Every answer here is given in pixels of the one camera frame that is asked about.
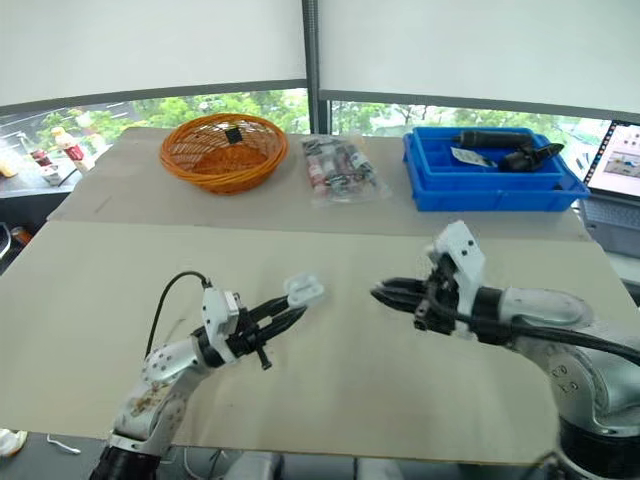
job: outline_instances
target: orange basket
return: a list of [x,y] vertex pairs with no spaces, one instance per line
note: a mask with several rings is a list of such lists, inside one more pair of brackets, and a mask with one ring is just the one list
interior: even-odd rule
[[285,134],[259,117],[218,113],[180,125],[162,142],[160,161],[182,180],[212,193],[257,187],[289,151]]

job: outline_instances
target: tree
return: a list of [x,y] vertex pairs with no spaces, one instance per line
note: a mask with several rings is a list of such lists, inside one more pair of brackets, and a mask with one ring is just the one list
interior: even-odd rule
[[306,95],[283,90],[195,95],[133,102],[136,112],[151,127],[178,125],[214,113],[242,113],[266,118],[287,133],[309,131]]
[[81,129],[75,121],[75,117],[82,113],[80,110],[67,109],[64,114],[59,111],[51,112],[44,117],[40,123],[40,129],[38,130],[38,145],[43,150],[52,150],[56,146],[55,139],[51,133],[51,129],[54,127],[62,127],[68,133],[75,135],[81,133]]
[[546,136],[552,142],[566,144],[570,135],[560,127],[563,118],[539,113],[456,108],[451,126],[524,127]]
[[95,110],[90,112],[91,130],[99,133],[107,143],[113,143],[122,132],[135,125],[130,118],[113,118],[111,112]]
[[372,122],[391,116],[391,105],[385,103],[331,102],[333,133],[349,132],[371,134],[375,129]]

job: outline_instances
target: plastic bag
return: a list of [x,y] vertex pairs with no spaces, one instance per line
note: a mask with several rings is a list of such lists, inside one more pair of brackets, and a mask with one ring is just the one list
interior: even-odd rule
[[331,135],[302,140],[314,205],[364,202],[391,195],[356,143],[363,142]]

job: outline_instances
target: blue plastic bin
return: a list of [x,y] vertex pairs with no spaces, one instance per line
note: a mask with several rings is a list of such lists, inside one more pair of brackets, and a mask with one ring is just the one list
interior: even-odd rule
[[[545,161],[536,172],[509,173],[498,168],[469,165],[456,159],[451,147],[457,146],[453,137],[465,130],[477,128],[417,127],[408,134],[409,146],[416,168],[423,177],[423,185],[429,189],[458,190],[473,185],[474,190],[525,190],[549,189],[558,184],[565,175],[564,164],[559,155]],[[528,128],[483,128],[483,131],[527,133],[533,137],[533,146],[541,148],[549,144],[542,135],[535,135]],[[496,164],[515,148],[473,148],[474,152],[493,160]]]
[[579,198],[587,198],[589,189],[559,159],[562,176],[549,188],[495,188],[478,189],[478,177],[486,173],[465,175],[466,180],[452,184],[451,188],[430,188],[425,185],[422,159],[416,158],[412,148],[413,134],[405,135],[406,163],[413,189],[413,199],[420,211],[547,211],[561,212]]

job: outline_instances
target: laptop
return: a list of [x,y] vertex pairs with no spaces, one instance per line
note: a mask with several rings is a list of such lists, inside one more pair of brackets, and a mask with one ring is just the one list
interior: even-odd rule
[[609,252],[640,257],[640,124],[614,120],[584,178],[581,215]]

